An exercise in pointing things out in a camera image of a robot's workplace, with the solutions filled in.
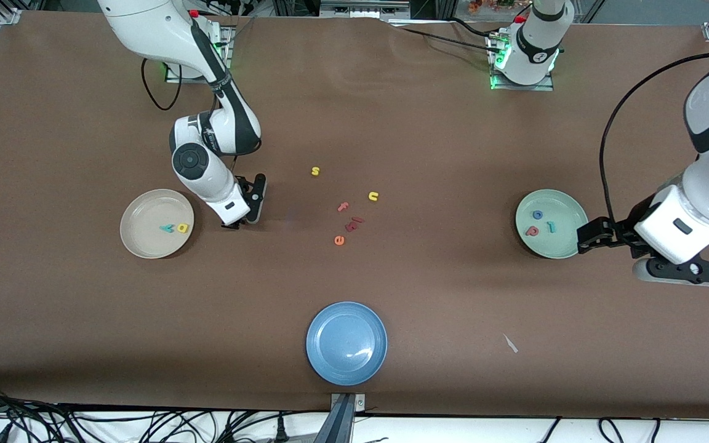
white floor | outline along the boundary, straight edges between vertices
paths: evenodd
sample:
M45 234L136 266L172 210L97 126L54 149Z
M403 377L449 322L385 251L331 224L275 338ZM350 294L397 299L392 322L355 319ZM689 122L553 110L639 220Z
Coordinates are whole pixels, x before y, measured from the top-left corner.
M274 412L264 412L254 417L273 415ZM95 418L140 417L149 414L143 412L95 412L81 414ZM218 429L222 429L228 412L216 412L215 421ZM326 414L309 413L289 415L285 418L286 431L290 436L315 434L321 427ZM387 438L385 443L538 443L552 424L552 418L358 418L354 426L352 443L367 443ZM0 432L7 421L0 418ZM87 423L82 421L88 431L106 442L136 443L149 426L149 420L127 421L127 423ZM649 443L655 422L652 420L616 420L625 443ZM167 425L165 429L150 438L150 441L160 441L172 431L180 421ZM214 430L213 420L208 415L202 416L193 424L199 428L201 437L206 442L212 440ZM42 437L45 432L39 426L32 427L34 432ZM606 426L607 435L613 441L619 441L610 428ZM236 439L250 438L259 443L266 443L275 437L276 420L268 420L235 435ZM179 434L169 439L172 442L194 443L190 433ZM562 420L552 434L549 443L565 442L604 442L598 431L597 420ZM695 420L664 420L657 443L688 443L709 442L709 421ZM11 432L9 443L27 443L25 433Z

brown tabletop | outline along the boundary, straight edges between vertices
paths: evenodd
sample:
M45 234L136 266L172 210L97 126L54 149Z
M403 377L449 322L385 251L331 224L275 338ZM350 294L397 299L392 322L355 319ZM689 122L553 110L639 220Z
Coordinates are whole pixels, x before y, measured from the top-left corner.
M209 88L185 85L160 112L102 15L25 12L0 34L0 389L323 409L344 389L308 364L306 329L356 300L390 347L346 390L378 412L709 417L709 289L638 281L627 249L538 258L514 227L539 188L604 215L609 113L709 43L697 27L600 25L574 25L564 43L554 92L509 92L489 89L481 51L378 20L256 19L233 72L264 146L236 173L270 187L262 221L233 232L170 164L169 129L208 109ZM619 115L607 149L617 214L693 160L682 103L707 70L663 74ZM174 85L148 72L167 103ZM145 260L118 229L155 188L185 193L196 225L180 252ZM366 222L346 233L351 216Z

paper scrap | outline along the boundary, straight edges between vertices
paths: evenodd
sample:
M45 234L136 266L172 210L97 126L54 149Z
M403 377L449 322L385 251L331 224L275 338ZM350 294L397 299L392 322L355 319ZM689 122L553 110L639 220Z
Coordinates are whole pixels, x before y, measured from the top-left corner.
M513 353L518 354L518 348L516 348L516 345L514 345L513 342L510 341L507 335L503 334L503 337L505 337L505 340L507 340L507 345L510 346L510 348L513 350Z

white plate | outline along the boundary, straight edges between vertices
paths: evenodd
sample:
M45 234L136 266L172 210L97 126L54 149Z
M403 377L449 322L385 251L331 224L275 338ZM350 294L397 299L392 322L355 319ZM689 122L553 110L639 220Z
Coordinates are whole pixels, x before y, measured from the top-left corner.
M532 213L539 210L543 218L536 220ZM554 222L551 233L548 222ZM568 258L579 253L576 230L587 223L587 214L573 197L554 189L540 189L527 194L516 210L518 236L535 254L546 258ZM537 227L536 236L527 235L530 227Z
M171 189L155 189L138 196L124 210L119 235L133 255L162 258L188 241L193 222L193 207L183 194ZM177 231L181 223L188 225L185 233ZM160 228L163 225L174 225L174 232L167 233Z

